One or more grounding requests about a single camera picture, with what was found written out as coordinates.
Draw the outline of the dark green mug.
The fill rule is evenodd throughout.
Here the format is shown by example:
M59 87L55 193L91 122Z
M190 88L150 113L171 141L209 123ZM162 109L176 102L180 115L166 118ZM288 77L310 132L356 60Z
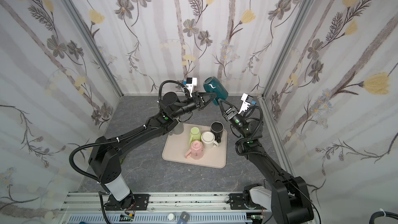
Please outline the dark green mug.
M229 93L222 85L221 81L214 76L207 78L203 83L203 87L206 92L214 92L217 94L216 98L213 100L215 105L219 105L219 99L226 100L229 96Z

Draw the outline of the black mug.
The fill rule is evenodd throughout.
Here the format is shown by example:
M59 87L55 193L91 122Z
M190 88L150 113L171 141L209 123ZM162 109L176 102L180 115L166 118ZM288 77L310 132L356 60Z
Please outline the black mug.
M224 131L223 124L221 122L219 122L219 121L215 121L215 122L213 122L211 124L210 130L214 134L216 142L218 144L220 144L221 143L221 139L222 139L222 135L223 135L223 131Z

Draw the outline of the pink mug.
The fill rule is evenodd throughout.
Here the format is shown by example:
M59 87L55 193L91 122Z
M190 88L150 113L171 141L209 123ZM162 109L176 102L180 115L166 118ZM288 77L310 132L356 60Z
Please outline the pink mug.
M204 146L201 141L194 141L189 150L185 154L185 158L192 158L194 160L199 160L204 155Z

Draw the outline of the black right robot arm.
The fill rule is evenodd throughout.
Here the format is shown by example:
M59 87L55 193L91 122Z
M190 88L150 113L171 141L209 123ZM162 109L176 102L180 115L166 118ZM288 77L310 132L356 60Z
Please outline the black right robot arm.
M262 193L263 188L259 186L250 188L249 203L270 210L278 224L302 224L313 220L313 206L304 179L293 177L282 169L259 141L263 128L261 108L251 106L248 112L240 114L226 100L219 99L218 104L223 118L241 135L235 143L236 153L253 163L271 187L269 194Z

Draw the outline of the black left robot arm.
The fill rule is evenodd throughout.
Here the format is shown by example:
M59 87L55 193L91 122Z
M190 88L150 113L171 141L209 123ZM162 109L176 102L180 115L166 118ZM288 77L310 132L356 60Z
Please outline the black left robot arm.
M110 195L110 204L120 210L131 209L136 202L121 175L121 157L154 138L168 134L179 124L180 116L204 109L217 97L215 92L190 92L182 83L176 84L183 89L185 100L180 101L175 92L162 94L163 88L160 87L159 112L149 117L141 127L110 139L102 136L95 143L74 149L69 156L71 167L77 173L96 180ZM92 148L89 165L94 174L83 171L74 162L75 154L86 148Z

